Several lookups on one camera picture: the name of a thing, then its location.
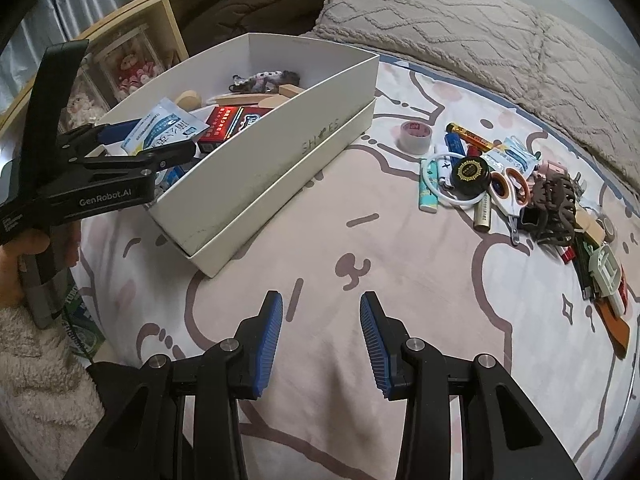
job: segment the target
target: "human hand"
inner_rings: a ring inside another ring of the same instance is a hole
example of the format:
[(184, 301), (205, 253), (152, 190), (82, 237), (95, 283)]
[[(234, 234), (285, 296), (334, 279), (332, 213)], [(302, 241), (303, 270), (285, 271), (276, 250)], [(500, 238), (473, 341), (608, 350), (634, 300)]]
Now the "human hand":
[[(80, 222), (70, 224), (65, 263), (73, 267), (79, 260)], [(18, 306), (24, 291), (18, 275), (18, 258), (22, 254), (40, 254), (49, 247), (49, 237), (42, 231), (26, 229), (17, 238), (0, 246), (0, 308)]]

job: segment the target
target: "green package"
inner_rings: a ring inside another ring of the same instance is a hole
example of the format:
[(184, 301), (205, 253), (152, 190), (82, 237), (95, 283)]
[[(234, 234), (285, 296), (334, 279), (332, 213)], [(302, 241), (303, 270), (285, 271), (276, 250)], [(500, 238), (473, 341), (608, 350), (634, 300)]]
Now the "green package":
[(94, 323), (89, 310), (84, 305), (82, 297), (78, 292), (78, 287), (73, 279), (69, 280), (69, 288), (66, 292), (63, 315), (61, 316), (62, 326), (69, 339), (73, 354), (93, 359), (104, 342), (104, 335)]

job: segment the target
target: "wooden block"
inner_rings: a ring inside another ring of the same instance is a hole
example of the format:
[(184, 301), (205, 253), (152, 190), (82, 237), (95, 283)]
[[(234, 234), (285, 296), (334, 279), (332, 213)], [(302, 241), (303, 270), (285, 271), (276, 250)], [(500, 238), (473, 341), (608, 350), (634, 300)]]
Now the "wooden block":
[(215, 104), (220, 106), (255, 105), (273, 94), (225, 94), (213, 98)]
[(284, 95), (272, 95), (271, 97), (267, 97), (258, 103), (260, 108), (277, 108), (281, 104), (286, 103), (289, 100), (288, 97), (284, 97)]
[(295, 85), (280, 85), (278, 87), (278, 93), (280, 95), (284, 95), (284, 97), (295, 97), (296, 95), (304, 92), (305, 89), (304, 88), (300, 88), (299, 86), (295, 86)]
[(185, 112), (193, 112), (198, 108), (202, 108), (202, 98), (195, 90), (187, 90), (186, 92), (182, 92), (174, 100), (174, 103), (176, 103)]
[(577, 204), (575, 206), (575, 224), (579, 229), (584, 229), (584, 233), (593, 243), (598, 247), (602, 246), (605, 237), (604, 229), (598, 225), (595, 217)]

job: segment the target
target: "yellow marker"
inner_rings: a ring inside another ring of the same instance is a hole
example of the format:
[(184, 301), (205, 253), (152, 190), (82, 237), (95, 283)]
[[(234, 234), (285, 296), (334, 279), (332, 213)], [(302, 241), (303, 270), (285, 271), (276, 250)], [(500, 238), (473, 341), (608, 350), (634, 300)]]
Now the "yellow marker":
[(455, 133), (460, 136), (460, 139), (468, 142), (472, 146), (475, 146), (481, 152), (488, 152), (494, 148), (494, 144), (486, 139), (483, 139), (479, 135), (470, 132), (466, 128), (459, 126), (456, 123), (449, 123), (446, 127), (447, 133)]

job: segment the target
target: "scissors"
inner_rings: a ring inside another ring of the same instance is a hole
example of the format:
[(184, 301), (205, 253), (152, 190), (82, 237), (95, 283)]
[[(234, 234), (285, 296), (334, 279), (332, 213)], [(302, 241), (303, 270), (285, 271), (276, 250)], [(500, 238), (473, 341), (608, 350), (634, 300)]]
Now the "scissors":
[(520, 234), (518, 233), (520, 210), (531, 199), (527, 181), (514, 168), (505, 168), (502, 173), (492, 171), (489, 194), (498, 209), (507, 217), (511, 245), (516, 247), (520, 243)]

